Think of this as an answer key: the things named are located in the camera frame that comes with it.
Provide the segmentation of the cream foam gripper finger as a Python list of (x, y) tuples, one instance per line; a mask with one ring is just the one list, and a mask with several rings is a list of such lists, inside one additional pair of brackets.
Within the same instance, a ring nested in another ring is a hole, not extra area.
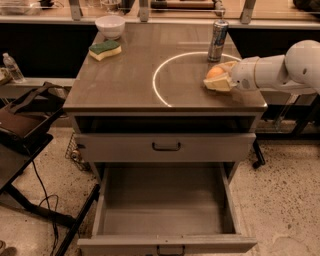
[(232, 81), (228, 74), (205, 79), (204, 84), (207, 89), (219, 92), (230, 92), (236, 86), (236, 83)]
[(225, 73), (231, 73), (233, 67), (237, 64), (237, 61), (228, 61), (224, 63), (219, 63), (218, 67), (221, 68)]

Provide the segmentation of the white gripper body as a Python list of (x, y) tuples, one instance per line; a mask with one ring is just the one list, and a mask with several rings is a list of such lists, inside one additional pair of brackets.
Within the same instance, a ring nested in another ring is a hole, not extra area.
[(258, 87), (255, 82), (255, 68), (259, 57), (250, 57), (237, 62), (231, 71), (231, 79), (239, 90), (253, 91)]

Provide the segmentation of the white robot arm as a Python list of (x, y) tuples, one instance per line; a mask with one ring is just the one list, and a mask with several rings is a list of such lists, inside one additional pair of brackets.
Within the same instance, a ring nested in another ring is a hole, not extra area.
[(203, 80), (207, 89), (229, 92), (273, 89), (293, 94), (320, 93), (320, 43), (303, 40), (282, 55), (250, 57), (214, 65)]

